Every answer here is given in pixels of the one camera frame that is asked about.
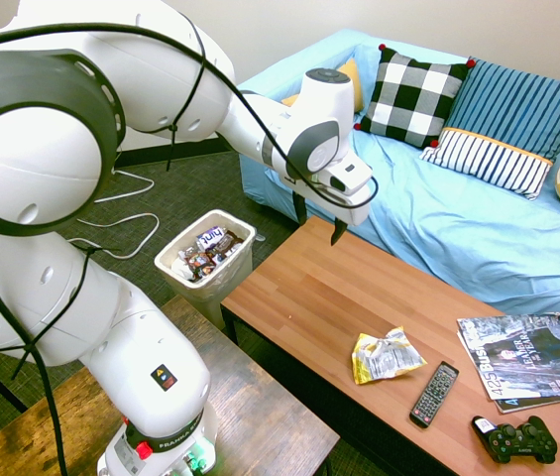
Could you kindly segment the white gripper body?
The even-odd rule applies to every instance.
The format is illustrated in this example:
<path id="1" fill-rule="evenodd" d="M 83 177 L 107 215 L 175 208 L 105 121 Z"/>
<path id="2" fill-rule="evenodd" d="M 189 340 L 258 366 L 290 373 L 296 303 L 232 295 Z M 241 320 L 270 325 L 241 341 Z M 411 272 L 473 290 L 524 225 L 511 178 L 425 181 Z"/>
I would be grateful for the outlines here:
<path id="1" fill-rule="evenodd" d="M 280 181 L 302 195 L 305 201 L 310 200 L 334 218 L 356 226 L 365 221 L 369 214 L 369 203 L 373 199 L 369 186 L 371 178 L 371 170 L 366 173 L 323 170 L 308 180 L 281 177 Z"/>

